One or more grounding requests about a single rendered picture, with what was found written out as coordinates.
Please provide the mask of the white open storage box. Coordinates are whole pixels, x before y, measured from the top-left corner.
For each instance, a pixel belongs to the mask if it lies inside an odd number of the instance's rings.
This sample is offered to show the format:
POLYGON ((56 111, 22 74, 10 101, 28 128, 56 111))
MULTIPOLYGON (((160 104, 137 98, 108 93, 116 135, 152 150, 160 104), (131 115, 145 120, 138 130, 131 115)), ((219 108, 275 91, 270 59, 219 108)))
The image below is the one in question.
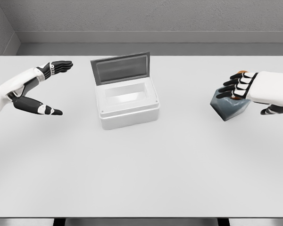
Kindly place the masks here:
POLYGON ((155 121, 160 102, 150 77, 96 87, 102 128, 117 129, 155 121))

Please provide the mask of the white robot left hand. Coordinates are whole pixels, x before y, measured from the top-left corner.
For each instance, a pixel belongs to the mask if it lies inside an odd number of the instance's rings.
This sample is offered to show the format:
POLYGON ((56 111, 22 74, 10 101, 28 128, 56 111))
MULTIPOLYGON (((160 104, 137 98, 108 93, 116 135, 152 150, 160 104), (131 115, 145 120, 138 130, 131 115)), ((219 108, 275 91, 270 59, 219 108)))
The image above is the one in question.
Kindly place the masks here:
POLYGON ((12 103, 16 109, 28 113, 62 115, 61 110, 29 98, 26 94, 51 76, 67 72, 72 66, 72 61, 52 61, 42 66, 30 68, 4 82, 0 85, 0 112, 5 105, 12 103))

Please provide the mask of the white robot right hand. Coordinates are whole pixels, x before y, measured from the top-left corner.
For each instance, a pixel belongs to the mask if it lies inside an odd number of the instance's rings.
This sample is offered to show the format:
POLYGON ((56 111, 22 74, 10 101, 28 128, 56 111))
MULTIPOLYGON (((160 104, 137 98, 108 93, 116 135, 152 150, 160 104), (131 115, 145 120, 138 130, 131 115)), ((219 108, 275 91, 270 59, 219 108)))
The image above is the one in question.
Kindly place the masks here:
POLYGON ((261 115, 283 114, 283 73, 239 71, 223 83, 216 97, 268 105, 261 115))

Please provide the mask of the grey hinged box lid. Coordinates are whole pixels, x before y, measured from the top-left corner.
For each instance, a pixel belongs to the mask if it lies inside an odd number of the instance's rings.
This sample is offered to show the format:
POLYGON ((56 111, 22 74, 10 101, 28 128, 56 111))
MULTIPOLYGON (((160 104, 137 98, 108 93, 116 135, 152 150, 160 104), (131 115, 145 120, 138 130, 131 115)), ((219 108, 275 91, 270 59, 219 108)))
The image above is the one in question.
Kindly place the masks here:
POLYGON ((150 52, 91 61, 97 86, 150 76, 150 52))

